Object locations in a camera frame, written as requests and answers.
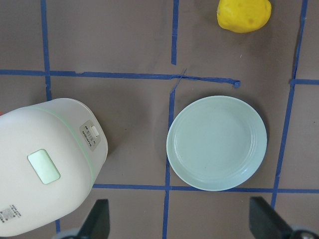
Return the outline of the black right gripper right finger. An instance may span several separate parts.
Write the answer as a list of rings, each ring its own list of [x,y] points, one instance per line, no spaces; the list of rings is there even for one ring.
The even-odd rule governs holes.
[[[256,239],[317,239],[319,237],[318,234],[309,230],[294,230],[263,197],[250,198],[249,229]]]

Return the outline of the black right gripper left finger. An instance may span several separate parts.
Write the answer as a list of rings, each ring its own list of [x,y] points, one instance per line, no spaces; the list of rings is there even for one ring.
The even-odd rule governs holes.
[[[110,234],[109,200],[99,199],[80,229],[57,234],[58,239],[107,239]]]

